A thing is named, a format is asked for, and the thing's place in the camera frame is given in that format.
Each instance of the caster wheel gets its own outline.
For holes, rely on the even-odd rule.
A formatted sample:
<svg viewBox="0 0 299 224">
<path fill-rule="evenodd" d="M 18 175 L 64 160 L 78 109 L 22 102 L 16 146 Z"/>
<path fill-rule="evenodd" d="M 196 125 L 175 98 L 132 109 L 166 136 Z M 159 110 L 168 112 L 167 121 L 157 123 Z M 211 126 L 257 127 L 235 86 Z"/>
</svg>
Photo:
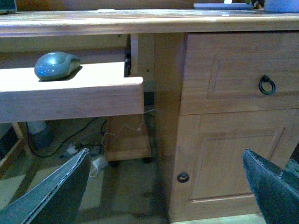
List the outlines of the caster wheel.
<svg viewBox="0 0 299 224">
<path fill-rule="evenodd" d="M 144 163 L 150 163 L 150 162 L 153 162 L 153 158 L 152 158 L 152 157 L 142 158 L 142 161 L 143 161 Z"/>
<path fill-rule="evenodd" d="M 119 161 L 110 161 L 108 163 L 109 163 L 109 166 L 111 166 L 111 167 L 118 167 L 120 164 Z"/>
</svg>

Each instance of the cabinet door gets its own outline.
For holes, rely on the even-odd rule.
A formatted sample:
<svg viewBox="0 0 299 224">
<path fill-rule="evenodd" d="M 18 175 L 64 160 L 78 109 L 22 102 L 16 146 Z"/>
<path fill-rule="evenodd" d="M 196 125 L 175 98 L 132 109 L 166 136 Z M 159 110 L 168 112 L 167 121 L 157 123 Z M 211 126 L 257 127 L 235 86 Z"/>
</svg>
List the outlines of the cabinet door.
<svg viewBox="0 0 299 224">
<path fill-rule="evenodd" d="M 298 110 L 180 116 L 172 221 L 257 213 L 242 167 L 250 148 L 283 167 L 299 141 Z M 179 183 L 186 172 L 190 180 Z"/>
</svg>

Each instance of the gray computer mouse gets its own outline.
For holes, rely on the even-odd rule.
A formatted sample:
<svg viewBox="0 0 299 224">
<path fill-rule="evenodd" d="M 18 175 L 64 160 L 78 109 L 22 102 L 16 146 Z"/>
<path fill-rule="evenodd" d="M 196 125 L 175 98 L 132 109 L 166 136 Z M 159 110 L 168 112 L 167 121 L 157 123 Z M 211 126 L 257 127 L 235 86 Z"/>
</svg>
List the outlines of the gray computer mouse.
<svg viewBox="0 0 299 224">
<path fill-rule="evenodd" d="M 64 52 L 50 52 L 38 59 L 34 67 L 36 76 L 42 81 L 56 81 L 67 78 L 78 69 L 80 59 Z"/>
</svg>

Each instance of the metal ring handle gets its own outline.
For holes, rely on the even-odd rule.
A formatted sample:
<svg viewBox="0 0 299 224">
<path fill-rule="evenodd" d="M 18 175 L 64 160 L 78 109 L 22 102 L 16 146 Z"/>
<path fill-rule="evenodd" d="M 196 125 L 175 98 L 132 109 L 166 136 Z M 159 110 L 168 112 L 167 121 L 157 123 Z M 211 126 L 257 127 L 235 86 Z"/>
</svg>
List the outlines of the metal ring handle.
<svg viewBox="0 0 299 224">
<path fill-rule="evenodd" d="M 189 175 L 185 172 L 178 175 L 177 180 L 180 183 L 186 183 L 190 179 Z"/>
<path fill-rule="evenodd" d="M 270 85 L 272 86 L 272 90 L 271 91 L 266 91 L 263 88 L 263 83 L 270 83 Z M 272 95 L 273 93 L 276 92 L 276 85 L 275 85 L 275 83 L 268 76 L 263 76 L 261 78 L 261 81 L 258 84 L 258 88 L 260 89 L 261 93 L 263 93 L 265 95 Z"/>
</svg>

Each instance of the desk top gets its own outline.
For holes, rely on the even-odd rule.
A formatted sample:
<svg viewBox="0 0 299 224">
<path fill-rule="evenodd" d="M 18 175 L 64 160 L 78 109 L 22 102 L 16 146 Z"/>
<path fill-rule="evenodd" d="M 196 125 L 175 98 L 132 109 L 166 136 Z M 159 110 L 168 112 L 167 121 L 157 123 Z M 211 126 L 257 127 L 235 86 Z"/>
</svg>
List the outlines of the desk top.
<svg viewBox="0 0 299 224">
<path fill-rule="evenodd" d="M 98 10 L 0 16 L 0 37 L 299 30 L 299 14 L 263 10 Z"/>
</svg>

